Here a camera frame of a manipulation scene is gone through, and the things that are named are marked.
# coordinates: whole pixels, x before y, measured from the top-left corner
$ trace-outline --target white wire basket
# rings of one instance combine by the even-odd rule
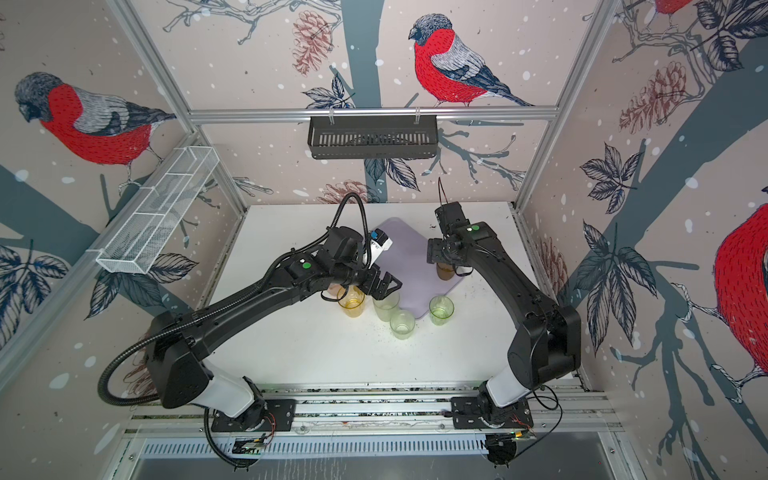
[[[219,164],[212,147],[178,148],[174,156],[168,172],[99,253],[96,261],[107,271],[147,273]]]

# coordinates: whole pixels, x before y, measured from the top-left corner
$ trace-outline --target black metal basket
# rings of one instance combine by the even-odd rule
[[[376,115],[312,117],[307,143],[312,157],[432,158],[437,155],[437,117]]]

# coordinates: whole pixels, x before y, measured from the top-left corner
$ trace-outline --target wire mesh basket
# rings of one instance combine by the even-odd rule
[[[312,157],[432,158],[437,155],[437,116],[312,117],[307,143]]]
[[[200,193],[219,157],[212,147],[185,147],[96,261],[110,272],[147,273]]]

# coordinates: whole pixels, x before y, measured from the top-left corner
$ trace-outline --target pine cone drawing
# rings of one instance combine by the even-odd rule
[[[637,96],[629,100],[629,107],[621,111],[619,130],[630,129],[630,133],[650,128],[667,120],[672,110],[683,101],[685,95],[685,67],[678,61],[656,70],[642,87]]]
[[[299,13],[293,24],[293,67],[306,77],[310,69],[317,71],[331,50],[331,27],[319,14],[310,10]]]
[[[554,293],[557,294],[568,282],[568,268],[565,266],[565,258],[552,243],[552,237],[547,240],[539,239],[538,253],[544,264],[544,272],[547,273]]]
[[[372,200],[375,201],[373,195],[369,195],[368,187],[355,180],[345,180],[343,184],[336,184],[336,186],[326,184],[323,189],[323,196],[317,197],[317,201],[324,204],[340,204],[344,195],[349,192],[355,192],[367,204],[371,203]]]

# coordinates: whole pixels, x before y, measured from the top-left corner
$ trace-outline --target wallpaper wall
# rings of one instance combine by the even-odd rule
[[[765,2],[624,2],[525,219],[649,478],[766,478]]]
[[[553,105],[595,3],[137,0],[134,5],[191,108],[261,109]],[[307,127],[208,125],[204,130],[212,142],[237,153],[237,158],[224,154],[235,176],[259,179],[259,188],[271,190],[245,186],[254,203],[320,201],[317,197],[350,189],[372,202],[436,201],[429,185],[440,174],[452,175],[444,180],[451,180],[456,198],[512,201],[545,123],[444,122],[435,160],[322,165],[300,147],[306,146]],[[301,175],[286,172],[288,164]]]
[[[183,131],[103,1],[3,3],[0,65],[2,355]],[[236,218],[211,180],[148,275],[82,287],[0,396],[0,477],[100,475],[129,416],[97,397],[101,370],[154,315],[200,304]],[[111,389],[151,388],[127,364]]]

